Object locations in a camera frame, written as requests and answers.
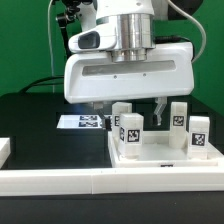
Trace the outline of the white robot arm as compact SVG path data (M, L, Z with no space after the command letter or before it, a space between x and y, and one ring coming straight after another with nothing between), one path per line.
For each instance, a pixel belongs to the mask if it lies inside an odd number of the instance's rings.
M72 36L64 72L64 96L71 103L91 103L108 129L106 101L155 98L155 117L169 96L194 88L192 64L201 56L177 36L154 35L158 20L197 20L203 0L93 0L83 8L83 31Z

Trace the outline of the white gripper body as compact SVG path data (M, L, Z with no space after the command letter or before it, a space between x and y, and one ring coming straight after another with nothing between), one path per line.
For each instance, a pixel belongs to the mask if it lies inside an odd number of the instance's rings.
M189 42L159 44L145 61L114 63L108 52L75 54L65 66L70 103L188 95L194 88Z

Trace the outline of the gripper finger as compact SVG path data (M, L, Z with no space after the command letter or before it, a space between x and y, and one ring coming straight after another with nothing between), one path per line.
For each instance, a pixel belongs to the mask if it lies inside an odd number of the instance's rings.
M93 108L98 114L98 116L101 118L102 121L102 128L105 130L110 130L111 129L111 121L108 117L104 115L103 108L104 104L102 102L94 102L93 103Z
M167 105L166 97L158 97L155 99L156 108L153 113L153 122L156 126L160 126L162 123L162 113Z

